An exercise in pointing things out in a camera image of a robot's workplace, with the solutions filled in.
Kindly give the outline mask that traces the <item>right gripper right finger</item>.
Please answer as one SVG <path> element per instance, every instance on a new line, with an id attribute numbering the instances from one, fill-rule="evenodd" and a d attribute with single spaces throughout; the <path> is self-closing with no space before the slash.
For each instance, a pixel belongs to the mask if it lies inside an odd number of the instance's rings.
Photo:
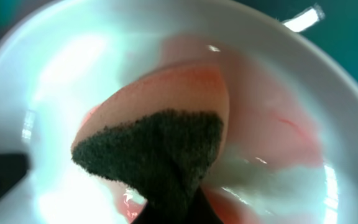
<path id="1" fill-rule="evenodd" d="M 204 192 L 199 187 L 193 197 L 188 213 L 182 219 L 167 217 L 158 212 L 148 202 L 132 224 L 223 224 L 216 215 Z"/>

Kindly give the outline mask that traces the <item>pink sponge dark scrubber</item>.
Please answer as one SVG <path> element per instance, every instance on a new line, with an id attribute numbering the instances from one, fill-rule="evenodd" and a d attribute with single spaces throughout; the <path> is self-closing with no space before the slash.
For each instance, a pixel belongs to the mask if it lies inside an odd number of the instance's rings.
<path id="1" fill-rule="evenodd" d="M 182 219 L 226 141 L 229 95 L 212 63 L 163 68 L 110 96 L 71 145 L 87 173 Z"/>

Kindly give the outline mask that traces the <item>light blue plate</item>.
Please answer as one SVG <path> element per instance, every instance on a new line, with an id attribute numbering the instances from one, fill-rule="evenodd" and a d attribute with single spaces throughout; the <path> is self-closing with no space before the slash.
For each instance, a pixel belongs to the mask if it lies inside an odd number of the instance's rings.
<path id="1" fill-rule="evenodd" d="M 104 100 L 157 69 L 218 65 L 230 96 L 203 181 L 224 223 L 358 223 L 358 84 L 281 22 L 234 1 L 57 1 L 0 41 L 0 154 L 30 169 L 0 223 L 130 223 L 145 204 L 71 160 Z"/>

